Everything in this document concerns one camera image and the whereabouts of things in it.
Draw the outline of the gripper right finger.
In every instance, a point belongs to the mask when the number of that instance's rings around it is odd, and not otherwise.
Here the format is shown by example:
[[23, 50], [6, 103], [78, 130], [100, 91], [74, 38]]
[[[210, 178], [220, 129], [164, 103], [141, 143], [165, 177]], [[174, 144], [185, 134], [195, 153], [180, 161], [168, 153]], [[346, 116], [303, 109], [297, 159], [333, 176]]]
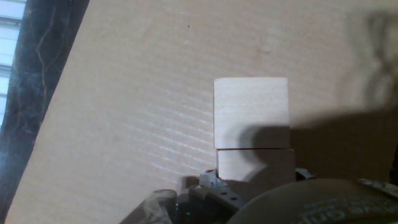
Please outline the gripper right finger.
[[307, 169], [302, 169], [302, 168], [296, 168], [295, 175], [296, 175], [296, 181], [303, 181], [303, 180], [316, 178], [316, 176], [311, 174]]

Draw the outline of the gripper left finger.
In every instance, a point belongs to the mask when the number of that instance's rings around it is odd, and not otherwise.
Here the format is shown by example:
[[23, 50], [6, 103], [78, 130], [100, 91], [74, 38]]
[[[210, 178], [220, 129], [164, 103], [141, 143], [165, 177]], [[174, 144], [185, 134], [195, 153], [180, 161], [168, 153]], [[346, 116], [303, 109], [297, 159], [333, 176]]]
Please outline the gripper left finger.
[[245, 204], [246, 199], [231, 191], [216, 170], [208, 170], [199, 176], [198, 184], [182, 190], [177, 197], [175, 222], [227, 223]]

